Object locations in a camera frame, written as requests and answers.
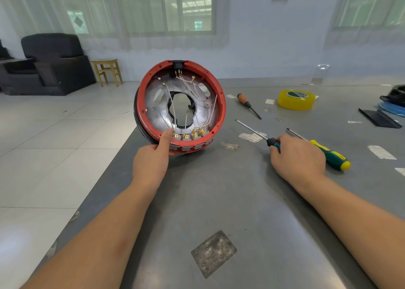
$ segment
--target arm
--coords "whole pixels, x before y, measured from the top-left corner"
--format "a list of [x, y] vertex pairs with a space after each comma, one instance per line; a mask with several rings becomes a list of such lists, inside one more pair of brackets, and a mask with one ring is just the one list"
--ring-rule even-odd
[[316, 146], [288, 135], [279, 140], [281, 154], [270, 150], [281, 177], [318, 211], [379, 288], [405, 284], [405, 221], [328, 179]]
[[119, 288], [140, 226], [169, 163], [172, 131], [138, 150], [133, 180], [22, 289]]

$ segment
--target forearm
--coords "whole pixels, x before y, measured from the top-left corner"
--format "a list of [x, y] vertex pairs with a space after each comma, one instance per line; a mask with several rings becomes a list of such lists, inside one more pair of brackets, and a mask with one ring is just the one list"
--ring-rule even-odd
[[360, 199], [328, 178], [302, 188], [318, 211], [379, 288], [405, 283], [405, 222]]
[[77, 234], [22, 289], [119, 288], [153, 198], [131, 185]]

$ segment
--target red circular device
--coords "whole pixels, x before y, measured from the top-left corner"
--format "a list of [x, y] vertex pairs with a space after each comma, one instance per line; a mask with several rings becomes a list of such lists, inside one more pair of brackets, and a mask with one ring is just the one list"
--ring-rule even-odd
[[[179, 113], [179, 106], [188, 107], [185, 115]], [[143, 136], [158, 143], [162, 132], [172, 128], [170, 152], [176, 154], [207, 147], [221, 128], [225, 112], [220, 83], [192, 61], [163, 61], [152, 67], [143, 77], [134, 100], [134, 116]]]

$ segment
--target yellow packing tape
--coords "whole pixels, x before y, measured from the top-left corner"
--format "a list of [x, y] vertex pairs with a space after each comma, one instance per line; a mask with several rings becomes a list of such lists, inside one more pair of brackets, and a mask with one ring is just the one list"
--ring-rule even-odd
[[303, 90], [282, 90], [277, 103], [291, 110], [309, 110], [315, 101], [315, 95]]

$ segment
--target person's left hand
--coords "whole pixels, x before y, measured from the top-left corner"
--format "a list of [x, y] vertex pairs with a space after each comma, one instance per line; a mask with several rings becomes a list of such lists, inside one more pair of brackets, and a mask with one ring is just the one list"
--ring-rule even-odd
[[166, 129], [160, 137], [159, 145], [148, 145], [138, 149], [132, 166], [132, 184], [146, 188], [155, 195], [169, 164], [170, 141], [173, 130]]

